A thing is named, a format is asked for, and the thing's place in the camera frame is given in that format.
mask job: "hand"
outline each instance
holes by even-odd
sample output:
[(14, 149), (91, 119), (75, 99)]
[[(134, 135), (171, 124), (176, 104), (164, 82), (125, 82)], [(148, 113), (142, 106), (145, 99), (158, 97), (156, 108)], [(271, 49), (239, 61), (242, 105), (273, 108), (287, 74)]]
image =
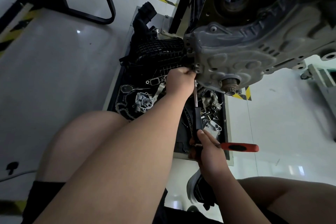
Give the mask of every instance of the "hand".
[(191, 149), (189, 158), (197, 160), (201, 174), (211, 187), (222, 184), (223, 179), (232, 175), (224, 151), (214, 145), (219, 142), (208, 131), (199, 130), (197, 136), (203, 145), (201, 159), (197, 159), (195, 147)]
[(166, 78), (167, 95), (176, 95), (186, 100), (194, 90), (196, 74), (186, 67), (171, 69)]

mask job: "black shorts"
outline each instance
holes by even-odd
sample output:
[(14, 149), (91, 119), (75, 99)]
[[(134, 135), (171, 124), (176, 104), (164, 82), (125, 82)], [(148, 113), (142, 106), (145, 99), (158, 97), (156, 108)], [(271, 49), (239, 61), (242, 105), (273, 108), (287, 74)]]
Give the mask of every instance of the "black shorts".
[[(51, 200), (61, 190), (63, 182), (38, 182), (35, 181), (29, 192), (26, 208), (23, 211), (22, 224), (32, 224), (43, 212)], [(165, 207), (165, 198), (168, 191), (165, 189), (160, 204), (153, 220), (153, 224), (167, 223), (202, 223), (219, 224), (221, 222), (206, 218), (200, 212), (186, 212)]]

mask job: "black and white shoe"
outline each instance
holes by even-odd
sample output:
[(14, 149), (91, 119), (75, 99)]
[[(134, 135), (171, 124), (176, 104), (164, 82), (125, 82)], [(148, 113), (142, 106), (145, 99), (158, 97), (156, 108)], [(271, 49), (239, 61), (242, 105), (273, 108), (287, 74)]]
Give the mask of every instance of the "black and white shoe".
[(210, 206), (217, 204), (215, 194), (211, 186), (205, 181), (201, 175), (201, 171), (191, 176), (187, 183), (187, 195), (192, 204), (202, 203), (206, 210), (210, 209)]

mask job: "floor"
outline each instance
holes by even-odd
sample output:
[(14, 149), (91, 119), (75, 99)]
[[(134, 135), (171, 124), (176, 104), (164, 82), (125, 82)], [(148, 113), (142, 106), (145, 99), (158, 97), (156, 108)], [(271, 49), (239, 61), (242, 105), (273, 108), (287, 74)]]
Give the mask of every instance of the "floor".
[[(0, 15), (14, 1), (0, 0)], [(106, 0), (67, 1), (83, 12), (111, 15)], [(174, 9), (159, 0), (113, 1), (117, 15), (108, 26), (43, 9), (1, 57), (0, 178), (7, 176), (5, 167), (12, 161), (19, 161), (18, 173), (35, 170), (58, 128), (84, 112), (102, 109), (137, 5), (150, 1), (158, 13), (168, 15)], [(336, 185), (336, 120), (317, 86), (300, 80), (296, 71), (282, 69), (250, 88), (252, 101), (229, 97), (230, 129), (233, 142), (255, 143), (260, 151), (234, 152), (233, 175)], [(186, 184), (197, 169), (196, 162), (173, 159), (166, 205), (191, 205)], [(33, 180), (34, 174), (27, 174), (0, 183), (0, 199), (26, 199)], [(218, 207), (198, 208), (221, 220)]]

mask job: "black handle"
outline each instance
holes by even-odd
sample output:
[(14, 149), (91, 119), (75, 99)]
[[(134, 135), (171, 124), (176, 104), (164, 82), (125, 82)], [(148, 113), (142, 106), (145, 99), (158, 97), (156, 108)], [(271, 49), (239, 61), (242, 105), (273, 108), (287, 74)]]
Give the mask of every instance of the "black handle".
[(197, 131), (199, 129), (203, 130), (203, 124), (202, 124), (202, 119), (201, 119), (201, 108), (200, 107), (195, 107), (194, 109), (194, 120), (192, 123), (192, 133), (193, 137), (195, 140), (195, 144), (200, 144), (201, 142), (198, 139), (197, 136)]

